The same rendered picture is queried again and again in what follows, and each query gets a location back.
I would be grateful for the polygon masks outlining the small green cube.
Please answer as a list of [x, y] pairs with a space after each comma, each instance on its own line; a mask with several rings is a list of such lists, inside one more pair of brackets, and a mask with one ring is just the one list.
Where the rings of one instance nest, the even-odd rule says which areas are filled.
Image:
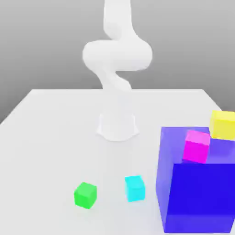
[[97, 199], [97, 186], [82, 182], [74, 191], [74, 202], [77, 206], [91, 209]]

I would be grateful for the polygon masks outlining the large blue box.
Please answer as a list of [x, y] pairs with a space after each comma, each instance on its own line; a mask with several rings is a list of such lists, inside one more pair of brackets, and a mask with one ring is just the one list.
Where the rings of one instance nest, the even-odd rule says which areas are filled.
[[235, 221], [235, 141], [211, 139], [204, 164], [182, 159], [191, 127], [162, 127], [156, 195], [165, 233], [229, 233]]

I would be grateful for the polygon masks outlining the small magenta cube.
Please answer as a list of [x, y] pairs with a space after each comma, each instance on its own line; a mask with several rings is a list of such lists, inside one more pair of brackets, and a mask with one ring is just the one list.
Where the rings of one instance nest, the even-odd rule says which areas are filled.
[[182, 160], [205, 164], [209, 146], [210, 134], [189, 130], [185, 138]]

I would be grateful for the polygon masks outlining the small yellow cube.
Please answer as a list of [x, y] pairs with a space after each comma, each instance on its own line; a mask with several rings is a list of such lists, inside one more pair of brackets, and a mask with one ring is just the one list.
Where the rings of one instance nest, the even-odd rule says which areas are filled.
[[213, 110], [209, 131], [214, 139], [235, 141], [235, 112]]

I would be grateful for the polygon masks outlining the small cyan cube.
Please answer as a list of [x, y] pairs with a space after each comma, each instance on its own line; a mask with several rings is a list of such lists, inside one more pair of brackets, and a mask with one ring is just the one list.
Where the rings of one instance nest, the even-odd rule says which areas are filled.
[[145, 199], [145, 184], [140, 175], [125, 177], [125, 194], [128, 202]]

